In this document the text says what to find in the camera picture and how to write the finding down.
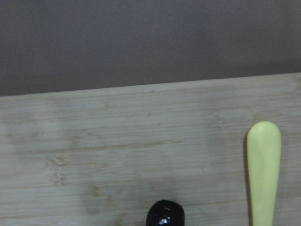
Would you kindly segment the dark red cherry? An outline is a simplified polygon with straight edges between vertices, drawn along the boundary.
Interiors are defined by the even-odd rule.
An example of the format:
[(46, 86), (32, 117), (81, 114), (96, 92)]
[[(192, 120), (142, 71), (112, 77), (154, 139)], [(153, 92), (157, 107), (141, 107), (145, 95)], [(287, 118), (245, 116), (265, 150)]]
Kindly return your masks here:
[(183, 207), (169, 200), (160, 200), (152, 205), (146, 217), (146, 226), (185, 226)]

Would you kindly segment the yellow plastic knife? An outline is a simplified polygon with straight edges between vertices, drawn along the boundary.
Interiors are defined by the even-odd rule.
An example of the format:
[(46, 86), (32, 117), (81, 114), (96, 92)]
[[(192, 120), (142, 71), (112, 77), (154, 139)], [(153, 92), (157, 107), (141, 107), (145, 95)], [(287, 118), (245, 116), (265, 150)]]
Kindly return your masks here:
[(281, 132), (270, 121), (253, 125), (247, 134), (247, 162), (252, 224), (273, 225), (281, 159)]

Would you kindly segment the bamboo cutting board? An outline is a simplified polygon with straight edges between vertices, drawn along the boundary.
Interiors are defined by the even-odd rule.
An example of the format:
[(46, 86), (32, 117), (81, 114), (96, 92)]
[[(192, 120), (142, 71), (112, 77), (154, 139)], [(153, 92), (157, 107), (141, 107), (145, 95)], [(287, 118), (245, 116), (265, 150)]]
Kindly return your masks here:
[(3, 226), (143, 226), (158, 200), (188, 226), (251, 224), (246, 134), (282, 135), (273, 224), (301, 223), (301, 75), (0, 99)]

